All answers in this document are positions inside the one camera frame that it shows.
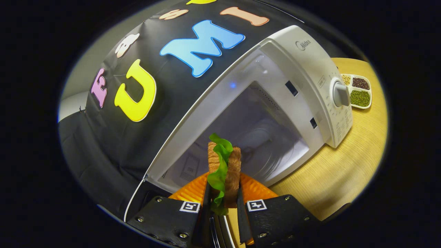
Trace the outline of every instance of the lettuce leaf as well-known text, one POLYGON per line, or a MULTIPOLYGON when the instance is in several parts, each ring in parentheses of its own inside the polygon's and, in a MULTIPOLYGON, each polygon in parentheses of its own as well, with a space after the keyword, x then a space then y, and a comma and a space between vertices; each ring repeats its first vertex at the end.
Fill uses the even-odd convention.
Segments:
POLYGON ((210 135, 210 140, 216 143, 213 151, 219 157, 219 168, 211 174, 208 175, 207 181, 210 186, 214 189, 219 190, 219 194, 213 200, 211 204, 211 210, 217 215, 227 215, 228 208, 224 207, 224 196, 225 196, 225 178, 227 177, 228 171, 228 158, 233 152, 232 144, 226 140, 221 139, 216 133, 210 135))

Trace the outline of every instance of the beans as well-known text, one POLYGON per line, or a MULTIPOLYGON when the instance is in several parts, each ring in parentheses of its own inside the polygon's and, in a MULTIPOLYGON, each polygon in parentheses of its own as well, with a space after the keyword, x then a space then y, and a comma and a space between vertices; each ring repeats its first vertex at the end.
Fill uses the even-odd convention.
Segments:
POLYGON ((366 82, 366 80, 360 79, 360 78, 354 78, 352 80, 352 86, 353 87, 362 88, 362 89, 365 89, 365 90, 369 89, 369 84, 366 82))
POLYGON ((346 84, 346 85, 351 84, 351 76, 342 75, 341 78, 343 78, 344 84, 346 84))
POLYGON ((370 95, 366 91, 353 90, 351 92, 351 104, 367 107, 370 102, 370 95))

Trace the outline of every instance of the black fabric cover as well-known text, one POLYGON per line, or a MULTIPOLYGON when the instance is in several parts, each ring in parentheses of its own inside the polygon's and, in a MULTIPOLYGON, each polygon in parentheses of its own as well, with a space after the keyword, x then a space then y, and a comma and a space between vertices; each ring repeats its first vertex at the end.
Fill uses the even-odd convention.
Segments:
MULTIPOLYGON (((86 112, 76 113, 60 121, 60 136, 66 160, 79 183, 97 204, 104 206, 122 218, 125 208, 138 183, 155 155, 171 134, 175 126, 201 96, 207 87, 246 51, 267 36, 291 25, 298 25, 316 39, 331 57, 345 57, 334 44, 325 40, 313 29, 295 18, 266 4, 253 0, 222 0, 210 4, 189 4, 183 1, 146 20, 130 31, 140 33, 126 53, 117 58, 115 49, 120 42, 97 65, 96 72, 104 68, 107 89, 104 106, 100 108, 96 97, 90 93, 86 112), (219 13, 229 7, 269 18, 262 26, 253 26, 248 21, 219 13), (171 20, 159 17, 171 10, 188 9, 189 12, 171 20), (213 65, 199 78, 191 75, 191 68, 172 55, 160 56, 159 51, 171 40, 196 38, 192 26, 202 20, 214 24, 246 39, 232 49, 223 49, 222 55, 207 56, 213 65), (147 117, 140 122, 131 121, 116 107, 116 91, 122 83, 134 101, 143 94, 142 86, 134 78, 126 78, 132 63, 140 59, 140 65, 156 80, 157 95, 147 117)), ((90 75, 92 86, 95 75, 90 75)))

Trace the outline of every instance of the white wall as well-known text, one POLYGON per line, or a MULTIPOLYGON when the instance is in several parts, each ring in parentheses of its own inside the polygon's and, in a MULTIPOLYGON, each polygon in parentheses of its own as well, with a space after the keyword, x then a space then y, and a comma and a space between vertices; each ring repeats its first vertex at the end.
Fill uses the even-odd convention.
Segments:
POLYGON ((86 108, 87 93, 81 92, 61 101, 58 108, 58 122, 65 117, 86 108))
POLYGON ((182 0, 165 0, 151 6, 146 6, 145 9, 128 17, 105 32, 104 35, 99 37, 89 47, 72 69, 61 99, 64 100, 75 94, 88 91, 98 66, 121 38, 144 20, 181 1, 182 0))

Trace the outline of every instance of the blue letter m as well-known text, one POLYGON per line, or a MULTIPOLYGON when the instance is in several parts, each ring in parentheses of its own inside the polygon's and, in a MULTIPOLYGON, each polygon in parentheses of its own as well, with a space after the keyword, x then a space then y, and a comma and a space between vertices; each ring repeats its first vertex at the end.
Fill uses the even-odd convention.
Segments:
POLYGON ((196 23, 193 31, 197 39, 174 39, 165 45, 159 54, 170 54, 180 59, 193 69, 191 74, 196 78, 202 76, 213 61, 209 58, 201 59, 195 53, 220 56, 222 52, 213 39, 222 43, 224 49, 231 49, 245 39, 243 34, 235 34, 216 26, 210 20, 196 23))

